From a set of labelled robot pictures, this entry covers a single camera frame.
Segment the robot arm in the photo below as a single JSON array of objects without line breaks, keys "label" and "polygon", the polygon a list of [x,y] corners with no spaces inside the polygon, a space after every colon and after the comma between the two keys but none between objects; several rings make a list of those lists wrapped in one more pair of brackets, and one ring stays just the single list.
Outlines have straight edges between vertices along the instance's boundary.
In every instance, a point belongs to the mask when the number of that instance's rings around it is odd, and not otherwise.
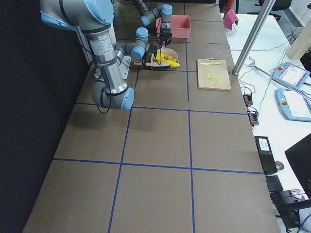
[{"label": "robot arm", "polygon": [[130,109],[135,94],[122,78],[120,64],[126,54],[136,59],[144,56],[149,48],[146,27],[136,30],[135,42],[113,44],[109,29],[114,10],[109,0],[42,0],[40,13],[45,24],[67,31],[80,27],[89,40],[101,72],[92,88],[94,102],[107,109]]},{"label": "robot arm", "polygon": [[150,10],[142,0],[131,0],[131,2],[138,10],[144,26],[148,26],[157,19],[160,19],[160,33],[157,35],[158,43],[160,46],[168,46],[173,37],[171,32],[173,6],[160,2],[154,9]]}]

